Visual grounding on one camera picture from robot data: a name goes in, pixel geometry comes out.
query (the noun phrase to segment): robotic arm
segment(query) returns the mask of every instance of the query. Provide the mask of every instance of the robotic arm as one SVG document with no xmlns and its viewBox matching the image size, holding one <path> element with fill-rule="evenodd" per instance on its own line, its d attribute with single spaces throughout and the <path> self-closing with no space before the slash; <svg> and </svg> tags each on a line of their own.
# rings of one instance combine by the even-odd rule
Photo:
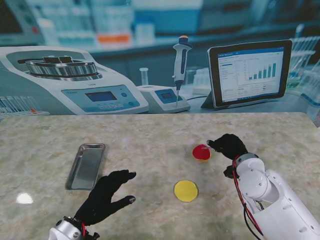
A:
<svg viewBox="0 0 320 240">
<path fill-rule="evenodd" d="M 320 240 L 320 225 L 306 206 L 278 173 L 266 170 L 256 154 L 248 153 L 237 136 L 225 134 L 207 144 L 233 160 L 224 175 L 234 180 L 245 216 L 266 240 Z"/>
<path fill-rule="evenodd" d="M 135 202 L 134 196 L 126 196 L 115 202 L 111 202 L 111 199 L 122 184 L 136 175 L 135 172 L 121 170 L 100 178 L 75 216 L 65 216 L 50 229 L 48 240 L 97 240 L 99 234 L 95 232 L 90 235 L 86 226 L 97 224 Z"/>
</svg>

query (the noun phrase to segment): stainless steel tray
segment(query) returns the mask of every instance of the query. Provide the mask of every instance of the stainless steel tray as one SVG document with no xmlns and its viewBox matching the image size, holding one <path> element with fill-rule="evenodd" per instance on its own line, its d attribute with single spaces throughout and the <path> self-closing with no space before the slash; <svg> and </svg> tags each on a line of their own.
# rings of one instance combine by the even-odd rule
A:
<svg viewBox="0 0 320 240">
<path fill-rule="evenodd" d="M 70 191 L 90 191 L 94 188 L 106 146 L 103 143 L 85 143 L 79 147 L 65 183 Z"/>
</svg>

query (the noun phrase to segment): screen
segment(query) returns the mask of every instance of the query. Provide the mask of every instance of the screen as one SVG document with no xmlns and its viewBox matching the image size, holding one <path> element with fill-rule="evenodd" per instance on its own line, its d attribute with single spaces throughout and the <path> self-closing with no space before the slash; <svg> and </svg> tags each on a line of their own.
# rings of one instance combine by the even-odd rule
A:
<svg viewBox="0 0 320 240">
<path fill-rule="evenodd" d="M 92 92 L 85 94 L 92 102 L 102 102 L 102 101 L 111 101 L 117 100 L 115 95 L 112 94 L 110 91 L 103 91 L 103 92 Z"/>
<path fill-rule="evenodd" d="M 218 54 L 222 102 L 277 95 L 284 47 Z"/>
<path fill-rule="evenodd" d="M 5 0 L 0 0 L 0 34 L 18 34 L 22 29 Z"/>
<path fill-rule="evenodd" d="M 172 98 L 172 94 L 170 92 L 161 93 L 161 96 L 164 99 L 171 99 Z"/>
</svg>

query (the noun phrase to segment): tablet screen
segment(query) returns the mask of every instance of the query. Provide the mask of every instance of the tablet screen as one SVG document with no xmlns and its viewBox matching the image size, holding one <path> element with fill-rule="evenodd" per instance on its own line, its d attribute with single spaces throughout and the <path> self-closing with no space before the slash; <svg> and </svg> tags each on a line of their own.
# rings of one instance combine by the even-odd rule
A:
<svg viewBox="0 0 320 240">
<path fill-rule="evenodd" d="M 282 46 L 219 53 L 222 102 L 278 95 L 284 50 Z"/>
</svg>

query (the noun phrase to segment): orange label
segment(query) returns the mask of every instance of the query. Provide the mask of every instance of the orange label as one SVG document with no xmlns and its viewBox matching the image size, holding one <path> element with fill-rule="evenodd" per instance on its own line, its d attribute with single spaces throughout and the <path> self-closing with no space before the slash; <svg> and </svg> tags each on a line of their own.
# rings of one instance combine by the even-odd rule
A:
<svg viewBox="0 0 320 240">
<path fill-rule="evenodd" d="M 130 34 L 98 34 L 98 41 L 100 43 L 127 43 L 130 41 Z"/>
</svg>

